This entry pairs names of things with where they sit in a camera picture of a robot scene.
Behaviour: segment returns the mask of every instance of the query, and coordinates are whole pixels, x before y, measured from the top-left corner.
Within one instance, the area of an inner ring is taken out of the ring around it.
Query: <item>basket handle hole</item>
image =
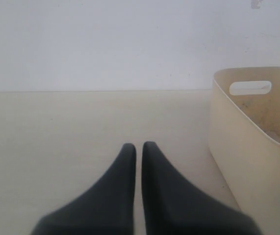
[[[229,87],[231,95],[267,94],[272,89],[270,81],[234,82]]]

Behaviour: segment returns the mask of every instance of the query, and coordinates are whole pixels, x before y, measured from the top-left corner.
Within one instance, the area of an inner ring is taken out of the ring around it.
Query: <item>storage bin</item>
[[[214,75],[209,148],[241,210],[280,235],[280,67]]]

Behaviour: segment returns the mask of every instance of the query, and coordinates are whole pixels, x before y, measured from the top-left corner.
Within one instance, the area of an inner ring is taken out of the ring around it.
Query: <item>cream plastic basket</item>
[[[215,73],[209,148],[241,210],[280,235],[280,67]]]

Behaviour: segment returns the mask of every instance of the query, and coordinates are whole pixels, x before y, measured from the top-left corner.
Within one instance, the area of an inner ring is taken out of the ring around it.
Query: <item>floor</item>
[[[137,147],[137,235],[145,234],[140,163],[148,140],[196,186],[237,208],[207,146],[210,95],[0,93],[0,234],[29,234],[41,216],[88,189],[125,142]]]

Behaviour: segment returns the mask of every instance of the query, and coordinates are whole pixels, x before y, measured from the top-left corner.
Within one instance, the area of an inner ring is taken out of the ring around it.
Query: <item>wall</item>
[[[278,0],[0,1],[0,91],[209,89],[273,65]]]

